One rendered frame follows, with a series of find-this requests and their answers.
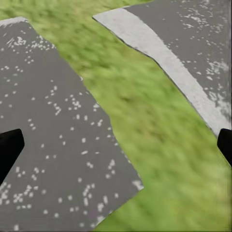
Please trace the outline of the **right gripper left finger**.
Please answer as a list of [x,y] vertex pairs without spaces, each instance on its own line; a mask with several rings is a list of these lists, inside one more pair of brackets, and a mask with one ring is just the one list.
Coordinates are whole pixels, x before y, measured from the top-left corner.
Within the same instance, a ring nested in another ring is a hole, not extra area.
[[21,129],[0,134],[0,186],[25,146]]

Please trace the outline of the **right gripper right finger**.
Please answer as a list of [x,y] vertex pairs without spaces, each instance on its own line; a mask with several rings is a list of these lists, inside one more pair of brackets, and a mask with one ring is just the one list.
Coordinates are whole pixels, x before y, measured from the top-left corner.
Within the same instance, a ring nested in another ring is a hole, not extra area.
[[224,128],[220,130],[217,146],[232,166],[232,130]]

